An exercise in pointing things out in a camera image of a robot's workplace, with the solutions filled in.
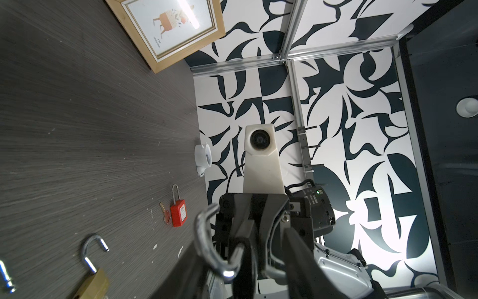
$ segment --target white paint chip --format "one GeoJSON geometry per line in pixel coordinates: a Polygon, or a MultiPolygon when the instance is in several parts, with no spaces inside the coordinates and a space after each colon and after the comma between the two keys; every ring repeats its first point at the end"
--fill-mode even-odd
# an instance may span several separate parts
{"type": "Polygon", "coordinates": [[[179,255],[181,254],[181,251],[183,251],[183,248],[184,248],[184,246],[181,246],[181,249],[179,249],[178,259],[179,259],[179,255]]]}

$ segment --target black lens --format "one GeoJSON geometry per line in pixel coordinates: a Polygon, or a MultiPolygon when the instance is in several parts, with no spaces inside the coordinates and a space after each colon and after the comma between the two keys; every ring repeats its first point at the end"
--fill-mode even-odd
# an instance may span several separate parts
{"type": "Polygon", "coordinates": [[[264,149],[271,144],[271,137],[266,131],[257,130],[250,136],[250,143],[256,149],[264,149]]]}

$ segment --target red padlock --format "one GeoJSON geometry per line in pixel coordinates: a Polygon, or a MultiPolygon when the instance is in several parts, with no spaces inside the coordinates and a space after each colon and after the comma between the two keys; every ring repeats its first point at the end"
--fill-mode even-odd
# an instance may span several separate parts
{"type": "Polygon", "coordinates": [[[186,222],[187,214],[186,214],[186,202],[184,199],[179,198],[179,187],[178,185],[174,184],[172,189],[173,194],[173,201],[174,205],[171,206],[171,218],[173,219],[173,226],[183,226],[184,222],[186,222]],[[176,191],[178,193],[178,201],[174,198],[174,187],[176,187],[176,191]]]}

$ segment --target framed animal illustration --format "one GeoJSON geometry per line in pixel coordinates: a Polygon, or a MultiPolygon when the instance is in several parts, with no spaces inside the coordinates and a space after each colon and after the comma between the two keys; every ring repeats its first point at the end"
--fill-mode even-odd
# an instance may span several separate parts
{"type": "Polygon", "coordinates": [[[154,73],[225,35],[219,0],[106,0],[154,73]]]}

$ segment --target patterned wall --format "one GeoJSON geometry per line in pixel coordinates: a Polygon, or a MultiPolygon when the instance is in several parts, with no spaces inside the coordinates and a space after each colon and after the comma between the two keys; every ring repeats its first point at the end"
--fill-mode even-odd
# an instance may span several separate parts
{"type": "Polygon", "coordinates": [[[293,0],[222,0],[226,36],[186,58],[189,66],[278,53],[293,0]]]}
{"type": "Polygon", "coordinates": [[[308,0],[292,50],[399,33],[438,0],[308,0]]]}
{"type": "Polygon", "coordinates": [[[273,123],[285,185],[304,180],[293,114],[290,82],[283,65],[195,77],[201,143],[211,147],[206,170],[208,203],[226,193],[242,192],[244,132],[250,124],[273,123]]]}
{"type": "Polygon", "coordinates": [[[359,249],[384,288],[437,281],[391,50],[294,65],[314,179],[336,210],[325,245],[359,249]]]}

